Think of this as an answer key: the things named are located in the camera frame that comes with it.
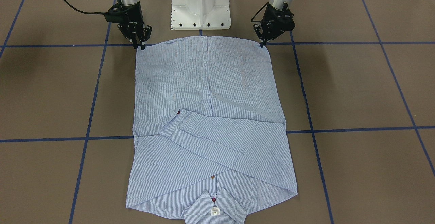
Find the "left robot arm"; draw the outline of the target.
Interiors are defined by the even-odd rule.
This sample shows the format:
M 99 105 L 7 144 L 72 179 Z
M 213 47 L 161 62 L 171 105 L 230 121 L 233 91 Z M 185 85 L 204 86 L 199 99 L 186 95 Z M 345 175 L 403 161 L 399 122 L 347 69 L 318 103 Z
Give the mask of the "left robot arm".
M 295 28 L 294 14 L 290 11 L 292 0 L 269 0 L 251 18 L 260 47 Z

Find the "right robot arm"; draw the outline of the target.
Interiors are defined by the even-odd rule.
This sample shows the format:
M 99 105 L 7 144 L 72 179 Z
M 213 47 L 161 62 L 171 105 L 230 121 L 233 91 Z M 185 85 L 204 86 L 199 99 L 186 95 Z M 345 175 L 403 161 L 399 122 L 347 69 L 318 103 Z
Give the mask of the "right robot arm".
M 146 25 L 143 20 L 140 0 L 116 0 L 106 12 L 94 12 L 93 14 L 104 15 L 108 23 L 116 24 L 134 49 L 144 50 L 146 48 L 152 27 Z

